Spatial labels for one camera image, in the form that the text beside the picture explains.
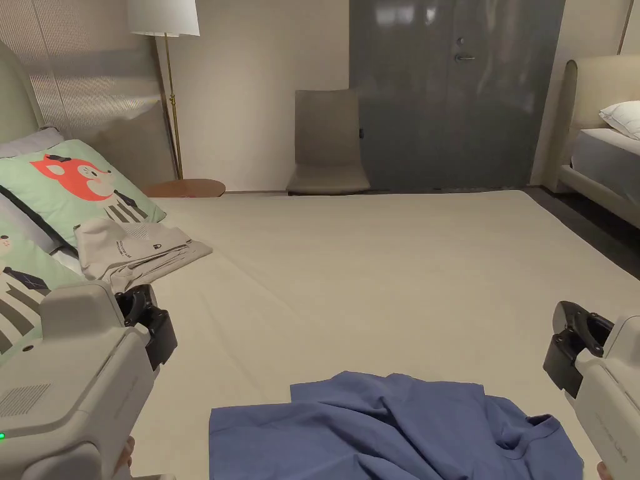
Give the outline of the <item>person's left hand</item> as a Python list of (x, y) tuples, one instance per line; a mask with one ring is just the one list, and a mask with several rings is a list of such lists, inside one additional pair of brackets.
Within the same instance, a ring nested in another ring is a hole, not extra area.
[(114, 468), (114, 479), (132, 479), (131, 465), (133, 463), (133, 451), (135, 440), (129, 436)]

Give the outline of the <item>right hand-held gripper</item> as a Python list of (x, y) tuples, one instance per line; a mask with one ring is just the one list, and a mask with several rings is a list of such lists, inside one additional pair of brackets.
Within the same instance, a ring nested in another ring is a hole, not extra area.
[(543, 369), (614, 479), (639, 479), (639, 316), (557, 304)]

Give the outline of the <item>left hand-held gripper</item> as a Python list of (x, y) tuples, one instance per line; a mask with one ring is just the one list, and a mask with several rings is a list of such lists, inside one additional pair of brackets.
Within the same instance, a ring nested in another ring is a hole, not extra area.
[(150, 284), (54, 290), (42, 338), (1, 368), (2, 479), (114, 479), (121, 451), (178, 342)]

